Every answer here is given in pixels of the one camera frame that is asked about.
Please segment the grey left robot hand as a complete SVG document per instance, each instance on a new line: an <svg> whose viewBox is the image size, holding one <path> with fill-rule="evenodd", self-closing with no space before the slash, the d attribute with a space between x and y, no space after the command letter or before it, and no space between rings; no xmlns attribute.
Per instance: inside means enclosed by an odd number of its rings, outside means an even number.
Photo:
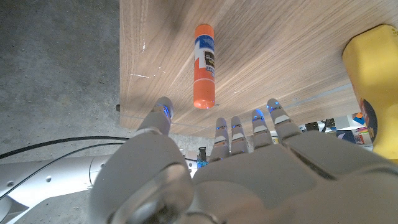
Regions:
<svg viewBox="0 0 398 224"><path fill-rule="evenodd" d="M159 98L105 163L90 195L92 223L396 223L397 166L355 144L301 132L267 103L281 142L253 112L253 152L238 120L233 142L216 122L210 163L194 175L169 137L172 102Z"/></svg>

